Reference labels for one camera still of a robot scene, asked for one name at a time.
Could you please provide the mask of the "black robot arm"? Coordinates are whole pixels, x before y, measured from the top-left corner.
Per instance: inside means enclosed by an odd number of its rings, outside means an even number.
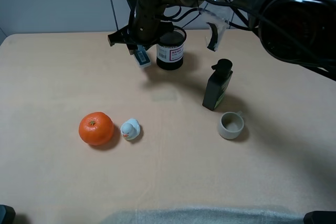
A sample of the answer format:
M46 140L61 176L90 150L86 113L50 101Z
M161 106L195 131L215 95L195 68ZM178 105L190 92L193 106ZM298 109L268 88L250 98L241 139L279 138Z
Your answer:
M128 24L108 36L130 53L150 48L185 16L165 16L171 6L200 10L200 4L229 7L274 58L335 79L335 0L127 0Z

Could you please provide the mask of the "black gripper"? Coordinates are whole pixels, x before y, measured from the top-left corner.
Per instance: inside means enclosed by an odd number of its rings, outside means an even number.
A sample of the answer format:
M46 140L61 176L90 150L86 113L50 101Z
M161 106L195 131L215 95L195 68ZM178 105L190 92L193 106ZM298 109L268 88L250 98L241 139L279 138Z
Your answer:
M173 31L172 22L160 22L156 16L162 16L168 5L180 6L180 0L137 0L133 24L131 31L136 39L145 42L143 46L145 50L159 44L161 38ZM129 26L115 31L108 35L108 43L110 47L116 44L125 44L130 55L138 50L138 41L131 34Z

